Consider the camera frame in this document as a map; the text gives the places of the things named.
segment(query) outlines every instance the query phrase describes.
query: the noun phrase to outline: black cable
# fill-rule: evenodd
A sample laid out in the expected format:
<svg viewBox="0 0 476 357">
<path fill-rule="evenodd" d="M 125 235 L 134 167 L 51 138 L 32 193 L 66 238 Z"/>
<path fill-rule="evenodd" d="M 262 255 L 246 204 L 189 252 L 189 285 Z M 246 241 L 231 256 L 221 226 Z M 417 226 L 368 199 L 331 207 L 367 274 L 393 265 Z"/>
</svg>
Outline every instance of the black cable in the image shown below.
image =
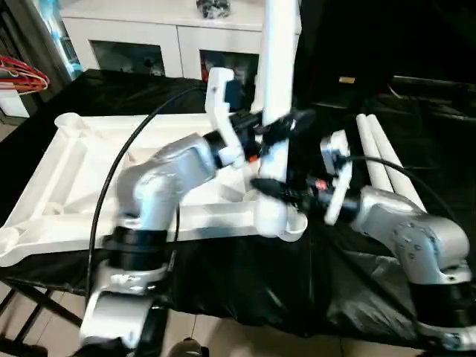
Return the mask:
<svg viewBox="0 0 476 357">
<path fill-rule="evenodd" d="M 94 216 L 92 219 L 92 225 L 91 225 L 91 233 L 89 235 L 89 257 L 88 257 L 88 270 L 86 274 L 86 301 L 89 299 L 91 296 L 91 288 L 92 288 L 92 264 L 93 264 L 93 258 L 94 258 L 94 246 L 96 244 L 96 233 L 97 233 L 97 224 L 99 222 L 99 215 L 101 211 L 101 207 L 103 206 L 104 199 L 106 198 L 107 190 L 109 188 L 109 185 L 111 184 L 112 176 L 114 175 L 116 169 L 119 166 L 120 160 L 122 157 L 126 154 L 127 150 L 131 146 L 132 142 L 138 137 L 138 135 L 142 132 L 144 127 L 166 106 L 171 104 L 173 101 L 179 99 L 180 97 L 183 97 L 187 93 L 190 93 L 191 91 L 195 90 L 201 90 L 202 87 L 193 87 L 190 89 L 187 89 L 185 91 L 182 91 L 181 93 L 178 93 L 174 97 L 171 97 L 169 100 L 166 100 L 165 103 L 162 105 L 158 106 L 157 108 L 154 109 L 152 113 L 147 115 L 147 117 L 138 125 L 138 127 L 134 130 L 134 132 L 131 134 L 129 139 L 127 139 L 126 143 L 120 148 L 118 155 L 114 159 L 114 162 L 111 165 L 111 169 L 109 170 L 106 180 L 104 181 L 103 188 L 101 189 L 101 192 L 99 194 L 99 198 L 97 199 L 97 204 L 96 204 L 96 209 L 94 210 Z"/>
<path fill-rule="evenodd" d="M 173 241 L 177 242 L 179 240 L 179 228 L 180 228 L 180 205 L 177 206 L 177 211 L 176 211 L 176 233 L 173 237 Z"/>
<path fill-rule="evenodd" d="M 373 162 L 378 162 L 378 163 L 383 164 L 385 166 L 391 167 L 395 171 L 398 171 L 398 172 L 402 173 L 403 175 L 405 175 L 408 178 L 417 182 L 422 188 L 424 188 L 428 193 L 430 193 L 430 195 L 432 195 L 433 198 L 435 198 L 438 201 L 438 203 L 441 205 L 441 207 L 444 208 L 445 211 L 448 213 L 449 219 L 451 219 L 453 222 L 460 225 L 458 223 L 458 219 L 456 217 L 456 214 L 454 214 L 453 210 L 446 204 L 445 200 L 442 199 L 441 196 L 438 195 L 438 193 L 436 193 L 431 187 L 429 187 L 420 177 L 418 177 L 417 175 L 415 175 L 411 171 L 406 170 L 403 167 L 401 167 L 397 164 L 394 164 L 391 161 L 384 160 L 383 158 L 374 158 L 372 156 L 351 155 L 351 156 L 347 156 L 344 159 L 346 161 L 373 161 Z"/>
</svg>

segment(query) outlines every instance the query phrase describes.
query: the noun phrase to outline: floor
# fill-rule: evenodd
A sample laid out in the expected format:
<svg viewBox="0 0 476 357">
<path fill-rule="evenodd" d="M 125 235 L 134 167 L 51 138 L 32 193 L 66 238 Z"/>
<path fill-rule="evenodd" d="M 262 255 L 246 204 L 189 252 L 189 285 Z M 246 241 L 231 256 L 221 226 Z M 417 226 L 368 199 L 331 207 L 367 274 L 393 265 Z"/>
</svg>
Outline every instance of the floor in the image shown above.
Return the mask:
<svg viewBox="0 0 476 357">
<path fill-rule="evenodd" d="M 14 126 L 0 124 L 0 141 L 14 129 Z M 9 288 L 0 283 L 0 300 L 8 291 Z M 83 297 L 55 292 L 52 298 L 78 316 L 83 316 Z M 0 317 L 0 332 L 8 338 L 14 338 L 34 307 L 35 304 L 26 297 L 16 296 Z M 47 348 L 53 357 L 70 356 L 78 348 L 78 332 L 74 325 L 43 310 L 25 343 Z M 162 355 L 165 356 L 175 343 L 190 336 L 208 347 L 212 357 L 413 357 L 421 352 L 331 336 L 304 339 L 270 327 L 245 327 L 231 320 L 172 311 Z"/>
<path fill-rule="evenodd" d="M 16 126 L 0 123 L 0 141 L 5 139 L 15 128 Z"/>
</svg>

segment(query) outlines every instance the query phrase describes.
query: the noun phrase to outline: white pvc pipe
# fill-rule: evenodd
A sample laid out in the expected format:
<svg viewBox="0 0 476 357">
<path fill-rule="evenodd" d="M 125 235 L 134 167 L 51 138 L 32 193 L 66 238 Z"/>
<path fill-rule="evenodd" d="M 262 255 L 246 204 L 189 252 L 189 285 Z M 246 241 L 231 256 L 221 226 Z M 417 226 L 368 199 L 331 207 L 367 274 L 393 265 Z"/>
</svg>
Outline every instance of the white pvc pipe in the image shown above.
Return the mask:
<svg viewBox="0 0 476 357">
<path fill-rule="evenodd" d="M 264 85 L 263 125 L 273 123 L 291 109 L 296 9 L 295 0 L 266 0 L 266 41 L 259 78 Z M 261 158 L 261 177 L 286 181 L 288 146 L 288 141 L 278 143 Z M 263 194 L 258 196 L 254 224 L 259 234 L 280 236 L 286 229 L 286 220 L 282 202 Z"/>
<path fill-rule="evenodd" d="M 377 148 L 379 149 L 380 156 L 383 159 L 401 167 L 402 163 L 396 155 L 395 150 L 393 149 L 392 144 L 389 142 L 382 126 L 377 120 L 377 117 L 371 114 L 367 117 L 367 121 L 370 124 L 373 139 L 376 142 Z M 415 205 L 426 212 L 425 206 L 418 196 L 418 192 L 415 190 L 411 180 L 407 176 L 392 169 L 391 167 L 385 167 L 385 169 L 387 170 L 387 174 L 390 177 L 390 181 L 393 185 L 393 188 L 395 189 L 395 192 L 410 199 Z"/>
<path fill-rule="evenodd" d="M 360 135 L 360 141 L 362 142 L 362 148 L 364 149 L 364 155 L 372 156 L 374 158 L 380 158 L 379 149 L 373 138 L 372 128 L 364 114 L 357 115 L 357 127 Z M 392 184 L 388 178 L 387 171 L 384 165 L 367 161 L 367 169 L 369 170 L 370 182 L 372 186 L 379 188 L 380 190 L 386 190 L 393 192 Z"/>
</svg>

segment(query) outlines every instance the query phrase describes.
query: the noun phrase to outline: red wire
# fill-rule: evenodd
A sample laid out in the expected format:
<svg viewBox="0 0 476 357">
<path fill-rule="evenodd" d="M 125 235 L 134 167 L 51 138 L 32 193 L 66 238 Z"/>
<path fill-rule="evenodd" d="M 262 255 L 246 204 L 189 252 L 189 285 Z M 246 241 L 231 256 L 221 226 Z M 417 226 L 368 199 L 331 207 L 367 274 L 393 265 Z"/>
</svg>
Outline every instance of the red wire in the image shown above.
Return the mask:
<svg viewBox="0 0 476 357">
<path fill-rule="evenodd" d="M 41 91 L 50 83 L 46 75 L 24 62 L 6 56 L 0 56 L 0 61 L 0 68 L 9 71 L 13 76 L 17 75 L 17 77 L 0 78 L 0 90 Z M 11 83 L 12 86 L 2 86 L 2 83 Z"/>
</svg>

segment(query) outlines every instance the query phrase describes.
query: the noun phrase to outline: black plastic sheet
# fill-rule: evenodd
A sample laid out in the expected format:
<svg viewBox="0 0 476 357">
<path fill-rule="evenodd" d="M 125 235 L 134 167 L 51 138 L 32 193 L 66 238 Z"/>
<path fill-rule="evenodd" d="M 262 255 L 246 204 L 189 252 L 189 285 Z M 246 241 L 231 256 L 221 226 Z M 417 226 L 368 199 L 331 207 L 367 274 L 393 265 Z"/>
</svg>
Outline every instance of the black plastic sheet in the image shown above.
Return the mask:
<svg viewBox="0 0 476 357">
<path fill-rule="evenodd" d="M 25 188 L 64 112 L 80 115 L 139 115 L 198 81 L 88 71 L 0 143 L 0 218 L 5 220 Z M 203 112 L 203 93 L 193 93 L 168 113 Z M 319 142 L 346 129 L 355 154 L 361 153 L 355 113 L 316 107 L 318 120 L 299 141 L 291 142 L 290 177 L 323 177 Z M 475 126 L 398 109 L 371 109 L 406 167 L 431 185 L 454 209 L 470 240 L 475 229 Z M 355 165 L 352 186 L 368 183 L 364 164 Z M 445 215 L 417 188 L 429 212 Z M 268 324 L 296 335 L 318 333 L 421 347 L 405 276 L 382 245 L 346 225 L 328 227 L 322 217 L 295 243 L 263 237 L 179 242 L 173 272 L 160 294 L 163 304 L 189 312 L 234 318 L 243 324 Z M 476 242 L 469 264 L 475 270 Z M 103 251 L 96 254 L 97 261 Z M 30 256 L 0 269 L 3 279 L 82 294 L 87 252 Z"/>
</svg>

